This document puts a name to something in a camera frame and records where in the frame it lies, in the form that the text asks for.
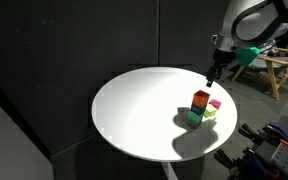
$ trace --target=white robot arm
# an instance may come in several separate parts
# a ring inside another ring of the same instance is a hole
[[[288,0],[231,0],[216,39],[207,86],[235,59],[236,48],[258,47],[288,30]]]

